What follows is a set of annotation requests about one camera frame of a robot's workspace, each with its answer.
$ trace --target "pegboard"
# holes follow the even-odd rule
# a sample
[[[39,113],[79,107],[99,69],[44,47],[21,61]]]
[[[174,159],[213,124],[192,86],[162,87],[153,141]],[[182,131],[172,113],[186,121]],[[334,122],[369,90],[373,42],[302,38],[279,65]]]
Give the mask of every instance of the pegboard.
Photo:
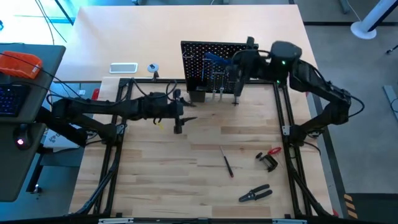
[[[182,61],[187,81],[187,91],[198,89],[212,93],[215,90],[233,94],[235,78],[230,76],[224,65],[216,65],[205,58],[209,52],[225,60],[230,60],[235,52],[246,49],[246,44],[181,41]]]

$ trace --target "pliers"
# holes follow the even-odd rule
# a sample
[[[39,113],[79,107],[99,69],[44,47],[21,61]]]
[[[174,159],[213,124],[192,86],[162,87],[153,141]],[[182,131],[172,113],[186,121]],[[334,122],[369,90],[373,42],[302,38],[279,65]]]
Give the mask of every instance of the pliers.
[[[265,190],[268,188],[269,188],[269,184],[264,184],[260,187],[256,187],[255,189],[250,190],[249,193],[240,197],[239,202],[247,202],[249,200],[258,200],[260,198],[266,197],[266,196],[272,194],[272,190],[267,190],[266,192],[261,193],[259,195],[256,195],[256,193],[259,192],[260,190]]]

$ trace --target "wooden work surface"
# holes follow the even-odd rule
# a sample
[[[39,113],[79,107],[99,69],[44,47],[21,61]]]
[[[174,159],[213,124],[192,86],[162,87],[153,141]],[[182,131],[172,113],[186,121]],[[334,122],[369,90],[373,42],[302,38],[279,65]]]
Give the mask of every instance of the wooden work surface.
[[[118,78],[105,78],[99,100],[114,100],[118,83]],[[140,84],[140,87],[147,93],[165,91],[164,84]],[[185,85],[178,87],[183,97],[189,99]],[[133,87],[132,98],[139,96],[141,93]],[[291,91],[290,99],[296,122],[308,120],[305,94]],[[172,119],[163,119],[164,129],[153,125],[152,120],[128,122],[113,214],[123,212],[124,216],[153,218],[283,218],[286,213],[293,214],[283,152],[275,158],[279,165],[270,173],[255,159],[258,152],[267,153],[282,146],[272,86],[246,85],[240,104],[233,106],[232,100],[232,95],[224,95],[221,103],[197,103],[196,108],[185,108],[183,117],[198,118],[183,126],[182,134],[173,134]],[[106,115],[95,118],[103,123],[111,121]],[[234,178],[229,177],[219,146],[233,168]],[[104,149],[101,144],[86,147],[71,212],[77,211],[97,187]],[[305,146],[301,152],[308,187],[331,212],[318,151]],[[238,202],[240,196],[263,184],[271,186],[271,196]],[[301,193],[298,195],[304,211]]]
[[[181,40],[246,43],[254,37],[270,50],[284,40],[303,49],[315,64],[297,5],[238,6],[90,6],[81,7],[57,72],[66,82],[100,82],[111,63],[137,62],[135,74],[151,77],[159,65],[162,78],[184,78]]]

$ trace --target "orange bag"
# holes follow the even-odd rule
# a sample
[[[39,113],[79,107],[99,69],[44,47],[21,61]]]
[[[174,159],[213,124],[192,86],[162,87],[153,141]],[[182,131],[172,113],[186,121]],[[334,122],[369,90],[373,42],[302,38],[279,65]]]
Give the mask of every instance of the orange bag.
[[[36,55],[12,52],[9,50],[4,51],[3,54],[5,55],[0,55],[0,72],[13,77],[34,79],[43,65],[43,61]]]

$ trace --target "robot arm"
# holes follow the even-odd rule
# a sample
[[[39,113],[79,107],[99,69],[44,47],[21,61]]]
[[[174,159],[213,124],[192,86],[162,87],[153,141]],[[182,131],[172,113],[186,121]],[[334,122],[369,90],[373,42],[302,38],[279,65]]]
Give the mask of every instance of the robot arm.
[[[180,118],[183,115],[183,106],[193,106],[180,98],[180,94],[180,90],[174,90],[174,99],[170,103],[168,103],[168,96],[165,93],[150,93],[147,96],[118,103],[81,98],[62,98],[53,104],[52,116],[79,125],[82,128],[95,130],[106,143],[116,141],[118,134],[116,125],[100,123],[87,117],[84,113],[118,115],[132,121],[153,119],[154,124],[156,119],[160,121],[163,118],[172,118],[175,120],[174,134],[180,134],[185,122],[195,119]]]
[[[320,115],[302,125],[290,127],[290,143],[302,146],[308,134],[320,134],[329,124],[339,125],[348,122],[348,111],[351,106],[350,93],[325,81],[312,65],[299,60],[290,74],[289,83],[294,90],[309,91],[329,101]]]
[[[267,56],[260,56],[253,49],[254,39],[248,38],[247,49],[233,58],[233,75],[236,77],[234,96],[239,97],[243,86],[250,78],[258,78],[286,85],[289,76],[290,87],[300,92],[314,93],[330,103],[323,113],[302,125],[290,127],[289,142],[303,145],[308,134],[321,132],[329,124],[344,124],[348,121],[351,96],[346,90],[326,82],[312,65],[300,60],[302,50],[289,42],[272,44]]]

